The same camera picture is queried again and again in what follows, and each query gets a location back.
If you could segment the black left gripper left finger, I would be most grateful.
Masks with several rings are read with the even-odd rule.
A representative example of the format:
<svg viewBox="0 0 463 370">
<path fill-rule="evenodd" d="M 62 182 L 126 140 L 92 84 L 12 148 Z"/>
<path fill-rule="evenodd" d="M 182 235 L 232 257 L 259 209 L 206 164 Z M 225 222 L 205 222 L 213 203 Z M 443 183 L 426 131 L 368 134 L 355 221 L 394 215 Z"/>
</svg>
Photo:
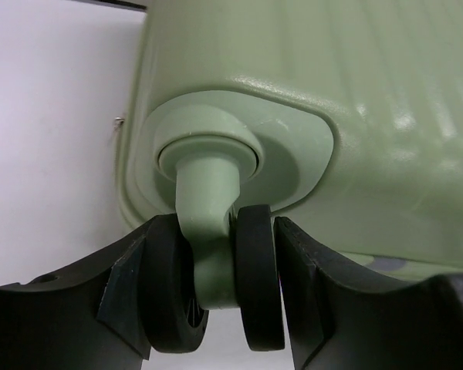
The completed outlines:
<svg viewBox="0 0 463 370">
<path fill-rule="evenodd" d="M 0 286 L 0 369 L 139 369 L 177 349 L 177 218 L 153 217 L 120 240 L 27 284 Z"/>
</svg>

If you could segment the green hard-shell suitcase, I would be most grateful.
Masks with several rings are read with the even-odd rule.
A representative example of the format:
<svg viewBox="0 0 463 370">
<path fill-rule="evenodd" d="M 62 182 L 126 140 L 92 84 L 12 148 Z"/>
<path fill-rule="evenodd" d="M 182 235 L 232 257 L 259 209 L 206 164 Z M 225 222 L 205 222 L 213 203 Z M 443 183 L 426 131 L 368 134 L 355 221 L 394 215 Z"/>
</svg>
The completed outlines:
<svg viewBox="0 0 463 370">
<path fill-rule="evenodd" d="M 379 274 L 463 273 L 463 1 L 152 1 L 116 183 L 128 226 L 177 218 L 177 349 L 238 308 L 290 341 L 286 217 Z"/>
</svg>

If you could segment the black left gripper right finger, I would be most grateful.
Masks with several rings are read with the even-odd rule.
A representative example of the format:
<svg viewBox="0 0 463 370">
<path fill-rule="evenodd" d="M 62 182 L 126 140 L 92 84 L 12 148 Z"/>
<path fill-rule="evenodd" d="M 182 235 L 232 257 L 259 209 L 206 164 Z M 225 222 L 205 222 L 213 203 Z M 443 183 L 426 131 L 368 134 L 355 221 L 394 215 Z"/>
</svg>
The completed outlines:
<svg viewBox="0 0 463 370">
<path fill-rule="evenodd" d="M 275 243 L 297 369 L 463 369 L 463 273 L 379 274 L 286 217 Z"/>
</svg>

